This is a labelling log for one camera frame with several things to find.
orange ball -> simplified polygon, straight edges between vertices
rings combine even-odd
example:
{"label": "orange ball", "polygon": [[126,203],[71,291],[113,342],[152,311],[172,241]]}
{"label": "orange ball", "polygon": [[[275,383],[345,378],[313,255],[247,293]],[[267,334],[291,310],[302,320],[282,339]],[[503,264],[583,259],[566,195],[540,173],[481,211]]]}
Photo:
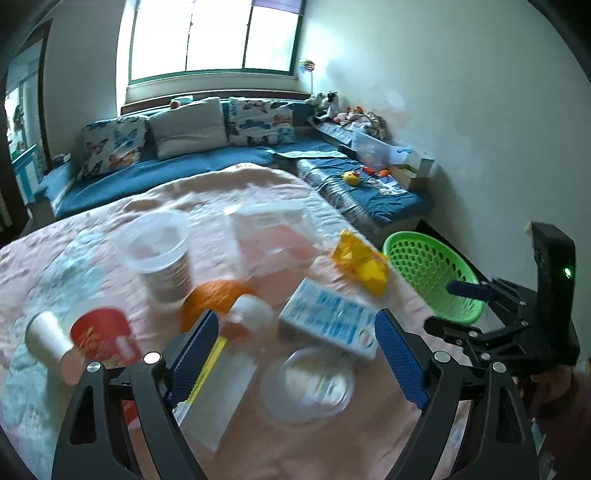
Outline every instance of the orange ball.
{"label": "orange ball", "polygon": [[181,332],[188,332],[206,309],[218,314],[229,313],[234,302],[245,293],[254,294],[236,280],[212,280],[199,285],[183,303]]}

window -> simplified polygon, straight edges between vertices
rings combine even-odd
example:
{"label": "window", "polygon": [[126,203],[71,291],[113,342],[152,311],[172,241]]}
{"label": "window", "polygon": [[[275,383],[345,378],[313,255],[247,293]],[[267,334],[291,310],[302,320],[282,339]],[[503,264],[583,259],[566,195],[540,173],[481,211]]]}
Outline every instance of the window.
{"label": "window", "polygon": [[194,72],[293,74],[305,0],[138,0],[130,83]]}

blue sofa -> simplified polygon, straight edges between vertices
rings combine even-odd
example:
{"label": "blue sofa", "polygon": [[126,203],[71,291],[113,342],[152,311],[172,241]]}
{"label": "blue sofa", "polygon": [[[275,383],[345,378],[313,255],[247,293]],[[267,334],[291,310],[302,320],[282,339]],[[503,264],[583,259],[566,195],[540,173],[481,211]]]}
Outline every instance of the blue sofa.
{"label": "blue sofa", "polygon": [[[77,213],[107,205],[130,195],[184,177],[219,171],[238,163],[254,163],[265,167],[281,167],[312,185],[329,203],[341,211],[377,247],[389,233],[396,231],[396,223],[403,220],[416,220],[431,209],[432,201],[428,193],[404,193],[390,198],[376,198],[360,189],[344,190],[340,174],[342,168],[360,167],[356,161],[344,165],[343,159],[322,159],[298,161],[297,165],[277,164],[272,148],[277,152],[334,151],[340,141],[321,136],[314,128],[307,127],[307,119],[313,114],[310,106],[303,102],[294,104],[294,126],[298,141],[295,144],[273,145],[271,147],[223,147],[202,153],[191,153],[168,160],[158,160],[154,137],[148,129],[142,159],[122,170],[91,180],[76,180],[79,167],[69,161],[51,171],[41,182],[29,202],[33,211],[35,228],[40,228],[55,220],[68,218]],[[228,121],[228,102],[223,101],[226,123]],[[142,112],[153,115],[163,109]],[[414,229],[408,223],[403,229]]]}

pillow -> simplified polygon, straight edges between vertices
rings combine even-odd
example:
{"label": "pillow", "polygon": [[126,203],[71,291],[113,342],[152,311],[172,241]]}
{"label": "pillow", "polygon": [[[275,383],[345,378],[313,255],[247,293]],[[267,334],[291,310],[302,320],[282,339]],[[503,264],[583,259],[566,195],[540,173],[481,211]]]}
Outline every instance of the pillow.
{"label": "pillow", "polygon": [[252,100],[230,97],[228,138],[232,145],[275,145],[295,143],[293,110],[281,100]]}
{"label": "pillow", "polygon": [[157,113],[150,117],[150,126],[159,160],[228,144],[219,97]]}
{"label": "pillow", "polygon": [[82,129],[86,160],[80,176],[94,177],[113,173],[136,163],[142,156],[148,117],[122,116],[101,120]]}

pink blanket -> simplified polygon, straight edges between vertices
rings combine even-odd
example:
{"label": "pink blanket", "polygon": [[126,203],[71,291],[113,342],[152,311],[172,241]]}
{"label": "pink blanket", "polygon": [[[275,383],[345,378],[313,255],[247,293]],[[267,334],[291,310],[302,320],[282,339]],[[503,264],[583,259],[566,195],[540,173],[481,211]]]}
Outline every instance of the pink blanket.
{"label": "pink blanket", "polygon": [[[446,350],[456,358],[459,349],[427,336],[423,321],[431,310],[417,293],[391,271],[389,288],[381,299],[373,298],[344,278],[330,259],[339,233],[351,226],[316,192],[299,179],[278,170],[241,165],[225,171],[198,175],[156,187],[145,194],[54,223],[0,251],[0,394],[12,354],[21,341],[15,329],[23,315],[28,293],[43,271],[82,230],[96,227],[105,239],[96,249],[96,262],[104,266],[100,292],[123,302],[132,329],[144,351],[162,349],[178,332],[177,311],[154,307],[136,275],[116,256],[112,233],[144,212],[179,209],[192,219],[190,258],[195,285],[216,278],[232,278],[232,251],[228,224],[221,213],[225,206],[302,198],[324,238],[326,251],[308,272],[290,272],[258,286],[258,294],[279,308],[302,276],[376,308],[390,308],[403,326],[422,335],[432,349]],[[277,342],[269,339],[269,347]],[[199,458],[212,479],[271,480],[341,478],[382,480],[404,447],[420,412],[405,400],[383,355],[357,375],[349,407],[333,420],[310,431],[285,429],[262,420],[257,413],[253,388],[234,416],[220,449],[213,458]],[[63,391],[67,403],[70,392]],[[461,406],[456,426],[436,478],[449,474],[467,415]],[[19,432],[9,432],[19,448]],[[150,462],[142,461],[147,478],[157,478]]]}

